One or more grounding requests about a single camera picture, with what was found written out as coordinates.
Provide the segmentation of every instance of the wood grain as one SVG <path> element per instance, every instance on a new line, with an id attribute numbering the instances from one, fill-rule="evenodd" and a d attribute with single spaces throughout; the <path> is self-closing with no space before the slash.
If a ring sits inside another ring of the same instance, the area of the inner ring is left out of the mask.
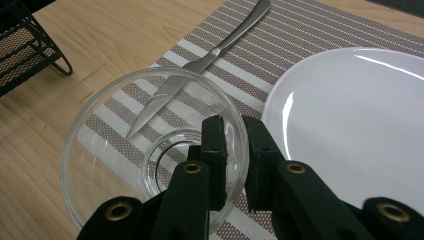
<path id="1" fill-rule="evenodd" d="M 75 239 L 60 156 L 70 125 L 106 84 L 147 68 L 224 0 L 57 0 L 35 17 L 74 67 L 49 67 L 0 99 L 0 239 Z M 424 20 L 360 0 L 320 0 L 424 36 Z"/>

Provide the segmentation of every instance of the knife blade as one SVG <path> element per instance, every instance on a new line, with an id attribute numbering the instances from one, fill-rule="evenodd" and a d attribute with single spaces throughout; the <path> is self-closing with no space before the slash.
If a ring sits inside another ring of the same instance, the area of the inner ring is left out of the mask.
<path id="1" fill-rule="evenodd" d="M 252 28 L 271 8 L 269 0 L 259 0 L 244 21 L 228 35 L 218 46 L 199 60 L 192 61 L 182 68 L 202 73 L 209 65 L 226 52 L 241 36 Z M 127 134 L 127 140 L 136 134 L 146 123 L 162 109 L 186 84 L 187 79 L 171 76 L 158 88 L 146 107 L 140 112 Z"/>

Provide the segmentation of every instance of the plate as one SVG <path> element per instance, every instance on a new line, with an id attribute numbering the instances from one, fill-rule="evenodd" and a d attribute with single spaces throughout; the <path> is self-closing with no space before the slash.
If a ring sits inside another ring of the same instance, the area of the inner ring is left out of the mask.
<path id="1" fill-rule="evenodd" d="M 384 196 L 424 214 L 424 59 L 382 49 L 322 52 L 290 68 L 262 121 L 288 160 L 342 200 Z"/>

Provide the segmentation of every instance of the glass bowl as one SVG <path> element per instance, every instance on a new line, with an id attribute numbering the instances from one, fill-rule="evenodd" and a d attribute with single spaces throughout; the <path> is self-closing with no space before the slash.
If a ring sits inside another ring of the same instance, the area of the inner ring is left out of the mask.
<path id="1" fill-rule="evenodd" d="M 136 135 L 127 133 L 157 88 L 170 76 L 188 81 Z M 105 201 L 117 196 L 145 202 L 164 191 L 188 146 L 200 144 L 202 121 L 224 119 L 228 150 L 227 201 L 211 212 L 210 233 L 236 204 L 248 170 L 247 133 L 228 96 L 213 82 L 183 69 L 151 68 L 131 73 L 99 91 L 81 110 L 66 138 L 61 186 L 67 209 L 82 227 Z"/>

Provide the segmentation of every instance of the mesh organizer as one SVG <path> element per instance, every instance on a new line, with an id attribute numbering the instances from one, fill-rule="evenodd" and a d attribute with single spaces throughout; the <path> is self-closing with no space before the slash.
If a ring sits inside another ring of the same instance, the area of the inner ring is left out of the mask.
<path id="1" fill-rule="evenodd" d="M 62 58 L 68 70 L 56 61 Z M 73 70 L 68 59 L 19 0 L 0 0 L 0 96 L 45 67 L 65 75 Z"/>

